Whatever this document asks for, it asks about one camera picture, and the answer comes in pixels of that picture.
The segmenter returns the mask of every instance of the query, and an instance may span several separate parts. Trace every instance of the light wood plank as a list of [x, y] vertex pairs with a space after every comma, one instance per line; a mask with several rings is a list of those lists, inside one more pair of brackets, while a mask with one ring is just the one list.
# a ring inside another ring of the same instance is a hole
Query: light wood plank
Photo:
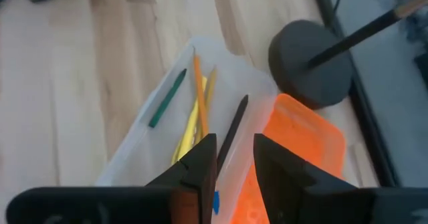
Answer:
[[373, 169], [373, 163], [368, 155], [366, 146], [357, 143], [350, 148], [354, 153], [354, 159], [358, 167], [358, 175], [361, 179], [362, 187], [379, 187], [379, 181]]
[[153, 10], [166, 69], [192, 36], [223, 40], [214, 0], [156, 0]]
[[245, 55], [245, 49], [241, 34], [238, 30], [237, 17], [233, 10], [236, 10], [234, 0], [215, 0], [221, 30], [225, 38], [227, 49], [236, 55]]
[[135, 67], [136, 95], [143, 104], [167, 72], [163, 66], [161, 47], [156, 34], [156, 15], [153, 5], [156, 0], [126, 0], [126, 10], [131, 21], [127, 27], [130, 39], [130, 61]]
[[356, 164], [354, 153], [350, 148], [347, 148], [345, 152], [342, 176], [348, 183], [356, 187], [362, 187], [358, 165]]
[[111, 158], [132, 124], [140, 102], [127, 48], [126, 0], [91, 0], [96, 62], [107, 155]]
[[58, 184], [48, 10], [28, 0], [0, 10], [0, 223], [16, 194]]
[[61, 185], [92, 185], [107, 161], [89, 0], [49, 3]]

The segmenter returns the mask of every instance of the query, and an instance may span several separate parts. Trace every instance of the yellow pencil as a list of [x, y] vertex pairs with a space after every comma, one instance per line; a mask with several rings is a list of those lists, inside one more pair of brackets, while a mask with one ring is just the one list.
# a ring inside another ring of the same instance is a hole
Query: yellow pencil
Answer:
[[[204, 90], [207, 85], [207, 78], [202, 76], [202, 89]], [[178, 160], [180, 160], [185, 154], [188, 153], [189, 150], [192, 149], [192, 140], [193, 135], [195, 133], [195, 127], [198, 120], [198, 112], [199, 112], [199, 102], [195, 100], [193, 104], [192, 112], [189, 116], [189, 121], [187, 122], [187, 127], [180, 143], [177, 145], [174, 156], [172, 158], [171, 164], [175, 164]]]
[[[207, 113], [209, 113], [210, 107], [211, 107], [211, 101], [213, 99], [213, 93], [215, 89], [215, 82], [217, 81], [217, 68], [214, 66], [213, 70], [211, 70], [211, 73], [209, 73], [209, 80], [208, 80], [208, 90], [206, 91], [205, 95], [205, 103], [207, 105]], [[202, 132], [201, 132], [201, 125], [197, 126], [197, 132], [196, 132], [196, 139], [195, 144], [198, 144], [199, 141], [202, 140]]]

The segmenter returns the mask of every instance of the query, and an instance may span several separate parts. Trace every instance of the green pencil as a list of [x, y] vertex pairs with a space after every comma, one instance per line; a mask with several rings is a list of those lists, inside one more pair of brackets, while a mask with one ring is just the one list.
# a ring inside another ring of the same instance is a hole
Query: green pencil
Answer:
[[169, 103], [171, 102], [171, 100], [173, 99], [175, 93], [177, 93], [177, 90], [179, 89], [181, 83], [183, 82], [183, 80], [185, 79], [186, 76], [186, 71], [187, 69], [184, 69], [182, 72], [180, 72], [180, 74], [177, 76], [177, 78], [174, 81], [174, 85], [171, 87], [171, 89], [168, 91], [168, 94], [165, 96], [165, 98], [162, 100], [162, 102], [160, 103], [160, 106], [158, 107], [158, 109], [156, 110], [156, 112], [154, 113], [152, 119], [150, 120], [150, 122], [148, 123], [148, 125], [152, 128], [156, 127], [156, 125], [158, 124], [159, 120], [161, 119], [161, 116], [163, 115], [163, 113], [165, 112], [165, 110], [167, 109]]

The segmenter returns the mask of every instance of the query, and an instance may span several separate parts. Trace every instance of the pencil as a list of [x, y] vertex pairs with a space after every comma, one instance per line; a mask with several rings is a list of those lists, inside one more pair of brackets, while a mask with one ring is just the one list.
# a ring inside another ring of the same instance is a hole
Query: pencil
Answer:
[[202, 136], [205, 137], [208, 134], [207, 107], [205, 105], [205, 99], [203, 96], [202, 89], [201, 64], [199, 56], [197, 54], [193, 56], [193, 67], [195, 68], [197, 99], [199, 103], [199, 120], [201, 121], [202, 126]]
[[[205, 89], [205, 86], [207, 85], [207, 79], [206, 77], [203, 77], [202, 79], [202, 87]], [[180, 160], [183, 156], [185, 156], [189, 150], [192, 149], [192, 139], [193, 134], [195, 133], [195, 127], [198, 120], [198, 111], [199, 111], [199, 103], [197, 100], [195, 100], [195, 103], [193, 104], [192, 112], [189, 116], [189, 121], [187, 122], [186, 130], [183, 134], [183, 138], [181, 139], [181, 142], [179, 145], [177, 145], [178, 151], [176, 152], [177, 157], [173, 157], [172, 163], [174, 164], [176, 161]]]
[[[206, 91], [207, 94], [205, 97], [206, 99], [205, 103], [207, 104], [207, 113], [209, 113], [209, 110], [211, 107], [211, 101], [213, 99], [213, 93], [214, 93], [216, 81], [217, 81], [217, 68], [214, 66], [213, 70], [211, 70], [211, 73], [209, 73], [208, 90]], [[195, 144], [198, 144], [199, 141], [201, 140], [202, 140], [201, 125], [198, 125], [197, 131], [196, 131]]]
[[171, 102], [171, 100], [173, 99], [175, 93], [177, 93], [177, 90], [179, 89], [181, 83], [183, 82], [183, 80], [185, 79], [186, 76], [186, 71], [187, 69], [184, 69], [183, 71], [180, 72], [180, 74], [177, 76], [177, 78], [174, 81], [173, 86], [171, 87], [171, 89], [168, 91], [168, 94], [165, 96], [165, 98], [162, 100], [162, 102], [160, 103], [158, 109], [156, 110], [156, 112], [154, 113], [152, 119], [150, 120], [150, 122], [148, 123], [148, 125], [152, 128], [156, 127], [156, 125], [158, 124], [159, 120], [161, 119], [163, 113], [165, 113], [165, 110], [167, 109], [169, 103]]
[[236, 110], [235, 117], [233, 117], [232, 123], [230, 125], [229, 130], [227, 131], [225, 140], [223, 141], [223, 145], [221, 145], [219, 155], [217, 157], [217, 177], [220, 175], [221, 167], [226, 160], [227, 153], [229, 152], [230, 146], [232, 145], [233, 139], [235, 138], [235, 134], [239, 128], [239, 124], [241, 124], [241, 120], [243, 114], [245, 113], [245, 109], [248, 105], [248, 95], [244, 96], [239, 103], [238, 109]]

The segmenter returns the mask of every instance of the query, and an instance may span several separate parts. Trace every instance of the orange plastic case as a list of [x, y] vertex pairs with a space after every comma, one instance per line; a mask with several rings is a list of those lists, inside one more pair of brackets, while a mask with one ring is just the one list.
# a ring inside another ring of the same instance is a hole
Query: orange plastic case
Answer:
[[[345, 139], [311, 109], [289, 95], [280, 94], [263, 133], [313, 165], [342, 179]], [[254, 163], [238, 198], [232, 224], [269, 223]]]

